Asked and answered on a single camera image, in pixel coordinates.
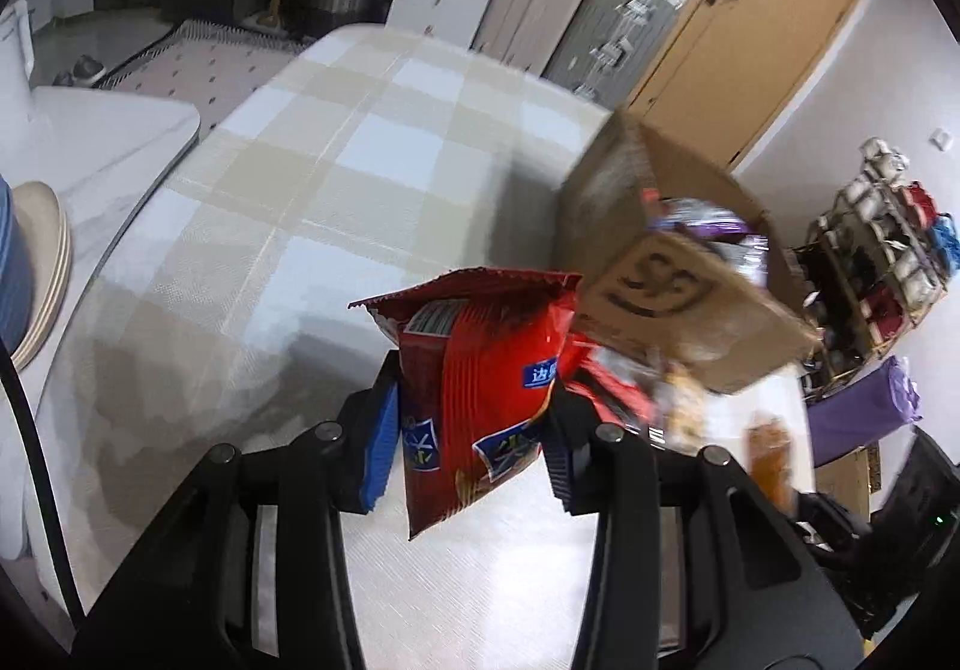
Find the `cream biscuit pack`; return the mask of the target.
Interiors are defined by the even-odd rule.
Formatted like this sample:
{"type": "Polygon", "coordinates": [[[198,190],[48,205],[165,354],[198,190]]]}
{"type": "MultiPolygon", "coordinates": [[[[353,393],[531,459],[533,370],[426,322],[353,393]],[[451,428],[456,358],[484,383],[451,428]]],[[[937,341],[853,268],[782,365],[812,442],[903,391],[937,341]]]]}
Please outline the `cream biscuit pack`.
{"type": "Polygon", "coordinates": [[[654,402],[665,445],[682,454],[697,454],[708,439],[708,390],[685,366],[669,361],[654,389],[654,402]]]}

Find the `red triangular chips bag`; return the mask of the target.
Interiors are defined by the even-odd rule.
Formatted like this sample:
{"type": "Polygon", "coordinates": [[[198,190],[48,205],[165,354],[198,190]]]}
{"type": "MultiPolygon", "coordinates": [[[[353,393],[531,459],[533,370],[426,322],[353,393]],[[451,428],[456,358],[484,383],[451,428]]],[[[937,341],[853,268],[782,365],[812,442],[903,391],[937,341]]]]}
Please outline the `red triangular chips bag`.
{"type": "Polygon", "coordinates": [[[472,267],[356,303],[397,350],[412,539],[537,459],[579,283],[574,272],[472,267]]]}

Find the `red wrapped snack pack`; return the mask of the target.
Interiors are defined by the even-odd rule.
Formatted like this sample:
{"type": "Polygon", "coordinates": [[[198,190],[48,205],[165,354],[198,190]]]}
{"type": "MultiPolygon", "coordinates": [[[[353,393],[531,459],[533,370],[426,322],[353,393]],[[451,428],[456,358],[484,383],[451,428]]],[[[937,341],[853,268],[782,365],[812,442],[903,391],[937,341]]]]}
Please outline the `red wrapped snack pack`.
{"type": "Polygon", "coordinates": [[[569,334],[558,356],[558,379],[568,392],[589,400],[602,423],[646,434],[654,420],[654,404],[630,379],[623,379],[604,361],[605,350],[581,334],[569,334]]]}

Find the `brown SF cardboard box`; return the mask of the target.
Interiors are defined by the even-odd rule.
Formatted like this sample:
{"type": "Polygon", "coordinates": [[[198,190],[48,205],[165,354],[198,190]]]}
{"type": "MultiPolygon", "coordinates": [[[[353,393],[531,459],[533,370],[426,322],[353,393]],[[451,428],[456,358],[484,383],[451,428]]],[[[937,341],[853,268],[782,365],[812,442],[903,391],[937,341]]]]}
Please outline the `brown SF cardboard box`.
{"type": "Polygon", "coordinates": [[[623,110],[563,182],[551,262],[583,277],[576,331],[631,358],[659,350],[713,392],[739,392],[820,340],[763,207],[715,163],[623,110]],[[690,228],[667,225],[682,199],[718,205],[765,238],[765,282],[690,228]]]}

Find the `checked tablecloth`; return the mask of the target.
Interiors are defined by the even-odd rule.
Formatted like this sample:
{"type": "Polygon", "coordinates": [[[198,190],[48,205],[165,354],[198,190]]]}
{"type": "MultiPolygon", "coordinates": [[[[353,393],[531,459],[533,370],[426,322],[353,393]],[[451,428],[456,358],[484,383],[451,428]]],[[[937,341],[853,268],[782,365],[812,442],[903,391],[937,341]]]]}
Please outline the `checked tablecloth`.
{"type": "MultiPolygon", "coordinates": [[[[460,267],[542,269],[555,200],[610,115],[379,25],[309,46],[176,166],[70,321],[37,413],[93,605],[202,455],[290,443],[373,384],[364,299],[460,267]]],[[[594,521],[541,465],[421,535],[392,478],[343,523],[373,668],[563,668],[594,521]]]]}

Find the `orange bread roll packet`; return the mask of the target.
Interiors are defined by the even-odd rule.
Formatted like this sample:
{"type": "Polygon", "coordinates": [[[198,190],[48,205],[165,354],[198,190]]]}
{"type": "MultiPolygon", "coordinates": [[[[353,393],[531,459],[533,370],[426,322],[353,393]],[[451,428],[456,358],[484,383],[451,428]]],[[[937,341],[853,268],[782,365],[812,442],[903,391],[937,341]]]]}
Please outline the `orange bread roll packet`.
{"type": "Polygon", "coordinates": [[[748,473],[766,500],[782,514],[796,514],[793,487],[793,438],[784,423],[757,411],[747,428],[748,473]]]}

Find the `purple snack packet in box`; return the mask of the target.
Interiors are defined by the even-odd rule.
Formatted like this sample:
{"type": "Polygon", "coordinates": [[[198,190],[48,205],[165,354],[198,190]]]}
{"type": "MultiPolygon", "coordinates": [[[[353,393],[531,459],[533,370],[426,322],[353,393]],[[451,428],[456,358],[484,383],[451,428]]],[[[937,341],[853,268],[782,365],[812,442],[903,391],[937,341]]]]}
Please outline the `purple snack packet in box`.
{"type": "Polygon", "coordinates": [[[652,228],[693,239],[752,285],[765,289],[770,241],[726,207],[695,197],[666,197],[652,228]]]}

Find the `wooden shoe rack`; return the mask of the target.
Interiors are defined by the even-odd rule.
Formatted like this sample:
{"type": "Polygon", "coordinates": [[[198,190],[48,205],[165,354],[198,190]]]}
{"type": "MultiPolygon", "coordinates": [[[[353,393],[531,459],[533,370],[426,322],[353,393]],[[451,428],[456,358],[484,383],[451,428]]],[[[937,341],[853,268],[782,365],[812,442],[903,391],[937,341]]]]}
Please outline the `wooden shoe rack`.
{"type": "Polygon", "coordinates": [[[820,331],[804,361],[809,404],[892,355],[958,275],[957,221],[908,178],[907,155],[878,137],[862,143],[861,155],[853,181],[794,250],[805,312],[820,331]]]}

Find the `stacked plates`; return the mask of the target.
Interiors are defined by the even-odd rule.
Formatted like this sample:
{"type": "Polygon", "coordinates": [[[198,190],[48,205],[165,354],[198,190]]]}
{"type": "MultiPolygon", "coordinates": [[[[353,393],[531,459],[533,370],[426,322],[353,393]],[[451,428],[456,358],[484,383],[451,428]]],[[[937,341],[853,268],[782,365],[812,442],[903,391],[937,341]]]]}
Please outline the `stacked plates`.
{"type": "Polygon", "coordinates": [[[45,182],[2,181],[2,344],[23,371],[57,321],[71,274],[71,231],[45,182]]]}

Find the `brown wooden door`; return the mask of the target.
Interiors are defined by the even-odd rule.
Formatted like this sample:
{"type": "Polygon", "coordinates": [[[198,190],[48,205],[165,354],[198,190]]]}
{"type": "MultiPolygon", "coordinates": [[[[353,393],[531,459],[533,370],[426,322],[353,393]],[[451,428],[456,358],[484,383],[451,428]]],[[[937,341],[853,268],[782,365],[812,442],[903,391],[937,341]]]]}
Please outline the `brown wooden door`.
{"type": "Polygon", "coordinates": [[[859,0],[699,0],[631,110],[732,168],[809,78],[859,0]]]}

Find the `silver grey suitcase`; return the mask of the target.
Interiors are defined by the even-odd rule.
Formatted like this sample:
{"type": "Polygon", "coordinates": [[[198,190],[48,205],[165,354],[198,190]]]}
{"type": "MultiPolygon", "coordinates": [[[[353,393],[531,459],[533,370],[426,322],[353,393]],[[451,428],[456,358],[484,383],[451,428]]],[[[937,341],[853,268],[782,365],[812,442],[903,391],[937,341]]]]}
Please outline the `silver grey suitcase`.
{"type": "Polygon", "coordinates": [[[624,104],[682,5],[682,0],[583,0],[544,79],[604,108],[624,104]]]}

